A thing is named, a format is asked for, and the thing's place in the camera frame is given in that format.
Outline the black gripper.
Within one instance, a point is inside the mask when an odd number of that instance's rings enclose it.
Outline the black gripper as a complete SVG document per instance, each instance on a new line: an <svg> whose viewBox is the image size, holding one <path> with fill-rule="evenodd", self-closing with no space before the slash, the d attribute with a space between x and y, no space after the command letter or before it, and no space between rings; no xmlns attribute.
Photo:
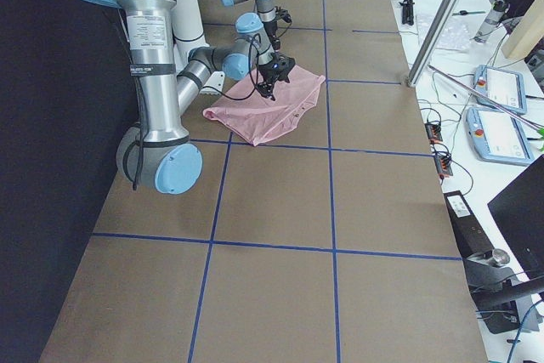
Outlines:
<svg viewBox="0 0 544 363"><path fill-rule="evenodd" d="M278 22L280 20L283 20L288 25L292 23L292 17L287 9L274 6L270 11L263 13L263 27L274 51L281 49L280 35L277 34Z"/></svg>
<svg viewBox="0 0 544 363"><path fill-rule="evenodd" d="M256 85L259 94L275 101L274 87L277 82L289 83L289 74L296 65L296 60L284 54L273 54L271 60L258 67L263 80Z"/></svg>

